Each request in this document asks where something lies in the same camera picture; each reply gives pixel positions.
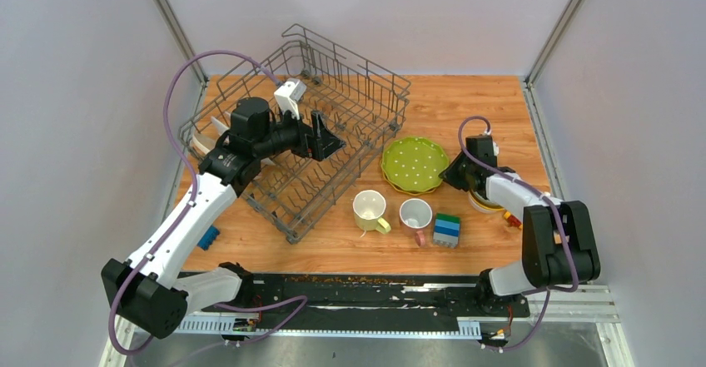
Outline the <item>grey wire dish rack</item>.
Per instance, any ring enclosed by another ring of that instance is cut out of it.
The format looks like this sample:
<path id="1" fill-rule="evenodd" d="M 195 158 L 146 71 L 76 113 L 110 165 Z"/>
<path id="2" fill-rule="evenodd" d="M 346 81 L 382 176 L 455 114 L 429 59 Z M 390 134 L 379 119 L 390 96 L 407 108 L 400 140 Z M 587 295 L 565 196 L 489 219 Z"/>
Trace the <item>grey wire dish rack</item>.
<path id="1" fill-rule="evenodd" d="M 400 131 L 410 81 L 298 23 L 282 36 L 212 79 L 179 136 L 295 244 Z"/>

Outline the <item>teal rimmed plate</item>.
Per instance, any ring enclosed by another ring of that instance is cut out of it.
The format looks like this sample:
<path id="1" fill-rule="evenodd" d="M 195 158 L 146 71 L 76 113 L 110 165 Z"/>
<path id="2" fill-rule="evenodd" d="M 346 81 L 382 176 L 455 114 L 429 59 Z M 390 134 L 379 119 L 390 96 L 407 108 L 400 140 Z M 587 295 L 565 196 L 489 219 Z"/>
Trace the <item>teal rimmed plate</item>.
<path id="1" fill-rule="evenodd" d="M 220 121 L 216 117 L 210 117 L 210 121 L 211 121 L 211 124 L 216 129 L 218 136 L 222 136 L 224 133 L 226 133 L 230 129 L 230 127 L 226 123 Z"/>

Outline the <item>red and teal floral plate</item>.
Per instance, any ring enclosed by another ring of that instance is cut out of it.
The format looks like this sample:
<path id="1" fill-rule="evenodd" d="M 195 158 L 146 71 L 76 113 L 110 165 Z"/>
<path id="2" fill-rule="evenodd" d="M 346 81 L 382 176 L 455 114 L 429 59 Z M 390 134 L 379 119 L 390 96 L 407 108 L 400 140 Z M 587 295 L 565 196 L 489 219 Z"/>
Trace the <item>red and teal floral plate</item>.
<path id="1" fill-rule="evenodd" d="M 203 156 L 209 153 L 216 146 L 216 140 L 210 138 L 209 136 L 204 136 L 200 133 L 196 133 L 191 138 L 191 145 L 198 150 Z"/>

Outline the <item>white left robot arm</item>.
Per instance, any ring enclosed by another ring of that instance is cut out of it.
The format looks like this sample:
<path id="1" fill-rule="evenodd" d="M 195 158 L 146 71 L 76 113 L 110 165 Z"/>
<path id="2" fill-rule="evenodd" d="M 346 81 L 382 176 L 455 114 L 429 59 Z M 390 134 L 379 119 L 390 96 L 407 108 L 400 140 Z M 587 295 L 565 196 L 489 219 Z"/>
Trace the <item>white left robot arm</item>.
<path id="1" fill-rule="evenodd" d="M 101 277 L 110 302 L 110 317 L 130 321 L 158 339 L 169 336 L 186 315 L 226 302 L 248 310 L 255 289 L 245 271 L 226 262 L 216 269 L 181 278 L 181 268 L 216 218 L 236 202 L 261 173 L 261 163 L 281 153 L 324 161 L 346 142 L 314 110 L 305 122 L 292 110 L 273 112 L 268 101 L 238 101 L 230 126 L 205 155 L 192 184 L 155 233 L 124 261 L 110 259 Z"/>

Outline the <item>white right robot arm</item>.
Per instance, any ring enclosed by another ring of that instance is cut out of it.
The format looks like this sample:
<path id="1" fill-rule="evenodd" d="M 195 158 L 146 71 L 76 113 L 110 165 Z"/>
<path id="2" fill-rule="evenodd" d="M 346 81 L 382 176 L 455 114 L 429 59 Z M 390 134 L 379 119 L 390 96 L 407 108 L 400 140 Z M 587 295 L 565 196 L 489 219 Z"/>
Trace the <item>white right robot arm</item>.
<path id="1" fill-rule="evenodd" d="M 460 140 L 460 154 L 440 173 L 467 192 L 478 207 L 501 209 L 520 223 L 521 258 L 480 274 L 475 303 L 496 315 L 522 295 L 541 290 L 576 290 L 601 272 L 589 209 L 582 201 L 563 201 L 537 190 L 511 168 L 498 166 L 492 136 Z"/>

